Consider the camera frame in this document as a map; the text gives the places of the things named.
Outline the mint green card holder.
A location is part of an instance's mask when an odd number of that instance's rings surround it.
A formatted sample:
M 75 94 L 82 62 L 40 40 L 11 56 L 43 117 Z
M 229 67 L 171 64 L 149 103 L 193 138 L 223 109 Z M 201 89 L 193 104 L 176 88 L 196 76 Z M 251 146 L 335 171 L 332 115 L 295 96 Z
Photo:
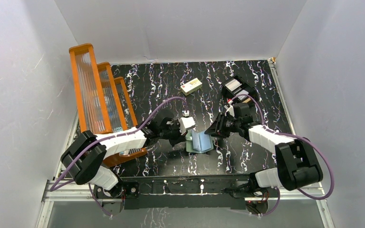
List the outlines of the mint green card holder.
M 186 134 L 186 151 L 188 153 L 206 153 L 214 149 L 213 139 L 205 131 L 189 130 Z

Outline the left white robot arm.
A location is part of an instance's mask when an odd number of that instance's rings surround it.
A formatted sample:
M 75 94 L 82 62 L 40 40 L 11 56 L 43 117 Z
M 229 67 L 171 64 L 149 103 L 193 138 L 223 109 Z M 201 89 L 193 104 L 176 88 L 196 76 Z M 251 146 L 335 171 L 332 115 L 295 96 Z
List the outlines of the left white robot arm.
M 194 118 L 188 112 L 177 119 L 168 110 L 160 110 L 149 121 L 123 132 L 93 134 L 90 130 L 84 131 L 60 160 L 76 184 L 93 184 L 110 197 L 118 198 L 128 193 L 132 184 L 113 173 L 110 165 L 104 164 L 105 159 L 121 152 L 146 148 L 160 139 L 175 146 L 184 142 L 187 132 L 194 127 Z

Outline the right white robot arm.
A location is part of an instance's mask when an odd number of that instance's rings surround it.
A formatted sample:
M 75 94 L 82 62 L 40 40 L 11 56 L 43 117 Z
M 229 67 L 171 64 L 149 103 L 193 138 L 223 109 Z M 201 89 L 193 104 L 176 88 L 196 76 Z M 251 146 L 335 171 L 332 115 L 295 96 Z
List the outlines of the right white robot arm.
M 206 135 L 216 138 L 227 138 L 231 133 L 238 133 L 276 156 L 275 168 L 250 174 L 244 187 L 253 196 L 262 196 L 268 187 L 295 190 L 322 181 L 323 172 L 314 149 L 300 139 L 273 133 L 271 129 L 256 123 L 250 104 L 231 105 L 225 113 L 219 113 L 205 131 Z

